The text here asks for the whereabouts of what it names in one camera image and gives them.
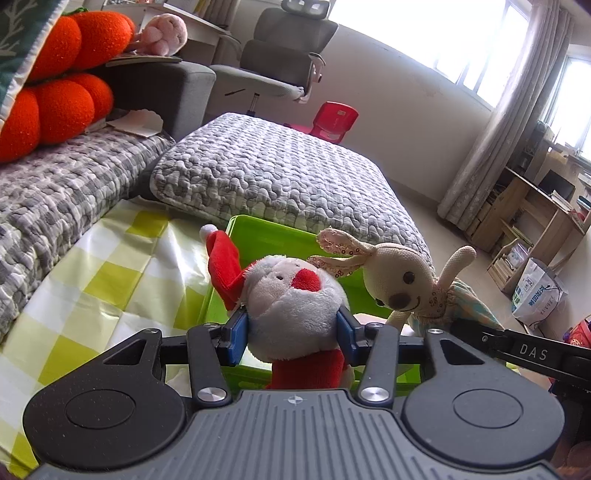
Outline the beige bunny plush doll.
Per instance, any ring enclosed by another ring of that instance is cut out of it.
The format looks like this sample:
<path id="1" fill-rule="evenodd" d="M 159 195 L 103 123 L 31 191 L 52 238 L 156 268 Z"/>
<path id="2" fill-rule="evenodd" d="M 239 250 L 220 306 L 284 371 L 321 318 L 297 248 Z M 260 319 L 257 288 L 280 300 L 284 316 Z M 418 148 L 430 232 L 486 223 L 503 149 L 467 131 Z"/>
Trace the beige bunny plush doll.
<path id="1" fill-rule="evenodd" d="M 441 273 L 435 274 L 418 252 L 400 244 L 372 245 L 334 228 L 318 233 L 317 242 L 331 255 L 311 256 L 308 263 L 335 278 L 362 270 L 366 290 L 378 305 L 391 309 L 387 323 L 398 329 L 409 325 L 422 336 L 432 328 L 449 331 L 457 319 L 504 329 L 474 290 L 459 279 L 477 258 L 471 246 L 455 251 Z"/>

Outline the white red santa plush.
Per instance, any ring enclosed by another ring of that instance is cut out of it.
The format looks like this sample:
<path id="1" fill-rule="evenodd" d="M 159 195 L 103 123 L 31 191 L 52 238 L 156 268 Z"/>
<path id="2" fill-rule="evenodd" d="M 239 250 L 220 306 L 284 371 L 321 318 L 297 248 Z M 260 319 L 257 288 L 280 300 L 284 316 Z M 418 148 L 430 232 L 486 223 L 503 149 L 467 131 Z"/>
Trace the white red santa plush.
<path id="1" fill-rule="evenodd" d="M 346 292 L 325 270 L 299 258 L 267 255 L 245 269 L 228 234 L 200 228 L 211 284 L 226 311 L 249 315 L 249 351 L 271 365 L 273 390 L 349 388 L 353 368 L 337 341 Z"/>

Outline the white printed paper bag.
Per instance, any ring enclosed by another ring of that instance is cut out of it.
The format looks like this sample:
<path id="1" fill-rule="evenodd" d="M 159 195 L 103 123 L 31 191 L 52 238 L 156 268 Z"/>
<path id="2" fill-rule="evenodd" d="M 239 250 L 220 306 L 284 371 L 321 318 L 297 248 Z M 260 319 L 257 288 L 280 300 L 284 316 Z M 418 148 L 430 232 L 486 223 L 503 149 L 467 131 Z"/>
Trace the white printed paper bag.
<path id="1" fill-rule="evenodd" d="M 559 277 L 543 262 L 530 258 L 512 296 L 512 314 L 528 328 L 545 321 L 567 292 Z"/>

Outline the yellow white checkered tablecloth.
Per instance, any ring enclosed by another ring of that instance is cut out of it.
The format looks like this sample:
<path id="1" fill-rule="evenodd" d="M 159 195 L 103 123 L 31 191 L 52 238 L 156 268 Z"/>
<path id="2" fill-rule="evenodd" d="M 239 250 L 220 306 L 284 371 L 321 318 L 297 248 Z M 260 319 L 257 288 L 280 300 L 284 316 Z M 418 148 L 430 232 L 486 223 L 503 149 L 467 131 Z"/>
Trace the yellow white checkered tablecloth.
<path id="1" fill-rule="evenodd" d="M 180 335 L 197 324 L 209 286 L 201 220 L 122 200 L 56 264 L 1 345 L 1 469 L 37 462 L 22 415 L 30 398 L 136 332 Z"/>

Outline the green plastic storage box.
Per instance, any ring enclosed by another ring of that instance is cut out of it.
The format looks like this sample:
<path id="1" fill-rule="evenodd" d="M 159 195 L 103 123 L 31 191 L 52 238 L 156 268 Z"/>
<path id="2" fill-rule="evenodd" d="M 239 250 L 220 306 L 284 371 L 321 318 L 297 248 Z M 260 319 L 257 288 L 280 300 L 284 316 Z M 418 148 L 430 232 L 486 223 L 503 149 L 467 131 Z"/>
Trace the green plastic storage box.
<path id="1" fill-rule="evenodd" d="M 286 255 L 308 259 L 321 255 L 321 248 L 315 241 L 315 234 L 260 220 L 252 216 L 232 217 L 226 233 L 239 253 L 240 267 L 245 268 L 266 255 Z M 356 271 L 349 277 L 339 279 L 349 299 L 349 310 L 353 314 L 369 314 L 386 319 L 390 311 L 379 307 L 363 285 L 362 272 Z M 204 306 L 201 307 L 199 323 L 225 323 L 228 320 L 221 297 L 211 285 L 207 288 Z M 419 365 L 403 365 L 407 368 L 397 378 L 397 395 L 408 395 L 421 383 Z M 232 395 L 240 390 L 258 390 L 270 383 L 270 364 L 259 362 L 245 351 L 242 361 L 235 367 L 222 367 L 222 373 Z"/>

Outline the wooden desk with shelves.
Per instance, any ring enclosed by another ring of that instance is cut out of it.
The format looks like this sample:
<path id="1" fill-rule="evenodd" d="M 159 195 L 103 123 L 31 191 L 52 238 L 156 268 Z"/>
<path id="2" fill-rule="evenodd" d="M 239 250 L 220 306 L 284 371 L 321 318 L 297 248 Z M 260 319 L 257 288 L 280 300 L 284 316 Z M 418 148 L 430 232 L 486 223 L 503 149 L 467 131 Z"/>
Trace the wooden desk with shelves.
<path id="1" fill-rule="evenodd" d="M 466 231 L 493 257 L 488 272 L 507 295 L 528 259 L 559 268 L 590 228 L 590 171 L 581 160 L 546 138 L 522 154 L 502 171 Z"/>

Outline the grey quilted ottoman cushion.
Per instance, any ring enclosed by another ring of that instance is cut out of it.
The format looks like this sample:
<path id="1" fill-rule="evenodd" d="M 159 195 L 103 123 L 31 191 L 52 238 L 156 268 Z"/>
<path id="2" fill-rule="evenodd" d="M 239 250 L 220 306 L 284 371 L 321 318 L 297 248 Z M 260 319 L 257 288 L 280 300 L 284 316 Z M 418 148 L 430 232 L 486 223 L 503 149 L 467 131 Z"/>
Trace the grey quilted ottoman cushion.
<path id="1" fill-rule="evenodd" d="M 158 201 L 216 224 L 243 214 L 310 233 L 332 227 L 432 259 L 374 162 L 260 118 L 225 113 L 188 134 L 155 163 L 149 189 Z"/>

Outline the grey sofa with quilted cover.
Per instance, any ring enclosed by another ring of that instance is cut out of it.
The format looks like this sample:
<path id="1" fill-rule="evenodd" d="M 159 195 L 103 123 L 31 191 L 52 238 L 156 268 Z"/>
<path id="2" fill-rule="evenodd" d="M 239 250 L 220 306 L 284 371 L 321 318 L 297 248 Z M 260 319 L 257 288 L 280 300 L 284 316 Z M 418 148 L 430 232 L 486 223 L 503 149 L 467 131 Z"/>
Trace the grey sofa with quilted cover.
<path id="1" fill-rule="evenodd" d="M 1 333 L 8 334 L 42 280 L 119 200 L 145 190 L 147 172 L 202 125 L 216 80 L 197 63 L 137 63 L 94 71 L 115 111 L 163 120 L 149 138 L 111 127 L 42 147 L 1 169 Z"/>

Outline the red plastic stool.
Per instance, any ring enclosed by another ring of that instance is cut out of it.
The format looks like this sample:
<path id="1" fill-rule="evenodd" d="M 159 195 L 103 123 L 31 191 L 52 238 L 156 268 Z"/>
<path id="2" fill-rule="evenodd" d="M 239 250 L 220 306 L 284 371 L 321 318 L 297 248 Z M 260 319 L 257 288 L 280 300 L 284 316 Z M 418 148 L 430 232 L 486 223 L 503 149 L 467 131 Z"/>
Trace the red plastic stool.
<path id="1" fill-rule="evenodd" d="M 284 126 L 332 144 L 339 144 L 358 118 L 359 112 L 355 108 L 339 102 L 327 101 L 318 109 L 311 127 L 288 123 Z"/>

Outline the white paper scrap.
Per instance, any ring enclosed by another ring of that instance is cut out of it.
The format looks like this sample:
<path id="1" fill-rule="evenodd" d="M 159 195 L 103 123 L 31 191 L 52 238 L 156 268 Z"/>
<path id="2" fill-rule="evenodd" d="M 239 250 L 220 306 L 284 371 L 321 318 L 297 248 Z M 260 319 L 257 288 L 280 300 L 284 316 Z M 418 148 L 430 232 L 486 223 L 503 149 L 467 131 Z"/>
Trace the white paper scrap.
<path id="1" fill-rule="evenodd" d="M 163 120 L 151 110 L 132 110 L 124 116 L 106 122 L 117 131 L 129 133 L 143 138 L 157 135 L 163 130 Z"/>

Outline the grey patterned curtain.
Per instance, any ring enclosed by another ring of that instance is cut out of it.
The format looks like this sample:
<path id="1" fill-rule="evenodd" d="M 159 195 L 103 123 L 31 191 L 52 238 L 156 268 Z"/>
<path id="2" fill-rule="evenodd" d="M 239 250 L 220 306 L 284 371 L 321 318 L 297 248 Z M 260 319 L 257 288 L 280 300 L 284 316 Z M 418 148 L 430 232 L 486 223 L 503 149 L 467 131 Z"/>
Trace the grey patterned curtain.
<path id="1" fill-rule="evenodd" d="M 534 1 L 526 41 L 508 86 L 438 206 L 438 215 L 468 229 L 497 179 L 533 129 L 566 59 L 574 19 L 558 1 Z"/>

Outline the orange carrot plush pillow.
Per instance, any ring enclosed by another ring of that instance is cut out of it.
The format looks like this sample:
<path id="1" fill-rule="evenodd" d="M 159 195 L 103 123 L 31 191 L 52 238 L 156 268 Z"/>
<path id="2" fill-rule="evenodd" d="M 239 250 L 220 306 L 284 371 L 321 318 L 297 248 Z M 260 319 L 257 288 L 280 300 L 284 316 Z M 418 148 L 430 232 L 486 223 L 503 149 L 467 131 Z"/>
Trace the orange carrot plush pillow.
<path id="1" fill-rule="evenodd" d="M 106 118 L 113 109 L 113 93 L 90 70 L 123 53 L 134 33 L 133 22 L 116 12 L 62 15 L 2 127 L 1 162 L 63 143 Z"/>

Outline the grey office chair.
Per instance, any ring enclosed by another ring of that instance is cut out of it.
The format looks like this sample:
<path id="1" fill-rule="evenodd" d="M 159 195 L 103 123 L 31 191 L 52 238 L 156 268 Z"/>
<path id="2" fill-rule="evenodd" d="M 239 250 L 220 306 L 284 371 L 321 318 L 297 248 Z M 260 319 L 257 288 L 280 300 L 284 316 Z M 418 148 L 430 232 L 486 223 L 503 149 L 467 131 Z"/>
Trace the grey office chair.
<path id="1" fill-rule="evenodd" d="M 253 38 L 238 51 L 238 66 L 211 67 L 217 90 L 225 97 L 249 93 L 249 116 L 263 96 L 307 103 L 327 65 L 322 51 L 338 30 L 329 10 L 329 1 L 283 1 L 263 10 Z"/>

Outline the pink plush toy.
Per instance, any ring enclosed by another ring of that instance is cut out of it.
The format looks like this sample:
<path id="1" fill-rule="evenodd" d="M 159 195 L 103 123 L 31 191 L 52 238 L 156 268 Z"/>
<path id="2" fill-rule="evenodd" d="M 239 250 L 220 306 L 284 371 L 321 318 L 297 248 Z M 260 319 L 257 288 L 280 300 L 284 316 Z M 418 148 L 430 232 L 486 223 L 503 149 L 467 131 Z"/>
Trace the pink plush toy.
<path id="1" fill-rule="evenodd" d="M 140 55 L 173 56 L 187 42 L 188 34 L 183 18 L 161 14 L 148 21 L 128 46 Z"/>

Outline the dark green patterned pillow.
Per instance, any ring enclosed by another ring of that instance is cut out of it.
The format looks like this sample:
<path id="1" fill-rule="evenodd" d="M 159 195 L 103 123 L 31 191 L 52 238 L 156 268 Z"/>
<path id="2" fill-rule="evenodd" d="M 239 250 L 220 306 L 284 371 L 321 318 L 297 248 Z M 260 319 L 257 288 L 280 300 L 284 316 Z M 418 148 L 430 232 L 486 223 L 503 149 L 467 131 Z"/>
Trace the dark green patterned pillow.
<path id="1" fill-rule="evenodd" d="M 66 0 L 1 2 L 1 126 L 3 129 Z"/>

